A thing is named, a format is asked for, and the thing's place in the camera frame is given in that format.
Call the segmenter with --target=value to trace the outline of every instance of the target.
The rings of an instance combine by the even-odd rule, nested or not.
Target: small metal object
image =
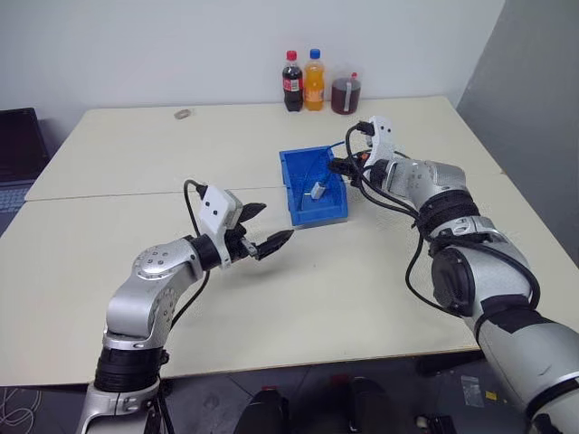
[[[322,185],[320,183],[320,181],[316,181],[316,183],[314,184],[314,187],[311,189],[311,192],[310,192],[311,198],[314,201],[316,201],[317,199],[322,197],[322,194],[324,194],[325,191],[326,191],[326,186]]]
[[[189,118],[192,114],[193,114],[193,111],[191,111],[189,108],[184,108],[182,110],[177,111],[175,113],[175,115],[173,115],[173,116],[175,117],[175,119],[181,120],[181,119]]]
[[[242,238],[242,244],[252,258],[257,256],[257,249],[247,239]]]

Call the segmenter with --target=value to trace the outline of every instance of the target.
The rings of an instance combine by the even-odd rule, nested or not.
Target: orange soda bottle
[[[318,111],[324,107],[324,64],[319,60],[319,50],[309,51],[304,80],[304,105],[308,110]]]

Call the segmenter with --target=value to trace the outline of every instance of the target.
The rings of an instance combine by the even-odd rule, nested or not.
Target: beige table
[[[481,210],[527,255],[540,311],[579,330],[579,271],[504,175],[470,175]],[[263,240],[290,226],[283,188],[236,192],[268,208]],[[416,233],[348,190],[347,222],[297,231],[276,255],[216,270],[170,335],[163,375],[236,371],[472,348],[466,326],[403,283]],[[109,298],[145,247],[191,232],[181,194],[27,203],[0,239],[0,385],[88,382]],[[432,293],[430,259],[413,277]]]
[[[283,104],[88,111],[26,196],[27,201],[179,192],[187,177],[222,188],[279,187],[279,151],[331,145],[359,119],[390,118],[411,156],[455,164],[467,174],[500,168],[446,98],[365,100],[353,116],[288,113]],[[364,141],[356,136],[362,149]],[[337,149],[338,155],[345,153]]]

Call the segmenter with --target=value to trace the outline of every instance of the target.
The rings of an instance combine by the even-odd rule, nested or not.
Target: blue plastic bin
[[[327,146],[280,152],[283,183],[294,226],[347,217],[346,186],[342,176],[327,169],[327,163],[333,157],[331,148]],[[304,193],[309,193],[316,181],[326,181],[326,191],[314,201]]]

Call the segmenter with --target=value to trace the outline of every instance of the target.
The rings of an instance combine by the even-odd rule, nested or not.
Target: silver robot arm
[[[236,260],[261,260],[279,249],[293,231],[281,231],[256,245],[241,225],[265,208],[243,205],[229,191],[197,184],[202,198],[200,236],[146,249],[109,302],[103,347],[89,385],[77,434],[159,432],[159,370],[179,298],[204,273],[228,269]]]
[[[479,215],[464,172],[397,155],[387,119],[373,117],[356,129],[371,137],[370,155],[356,162],[367,180],[417,211],[441,307],[464,320],[539,431],[579,433],[579,334],[536,311],[539,287],[527,260]]]

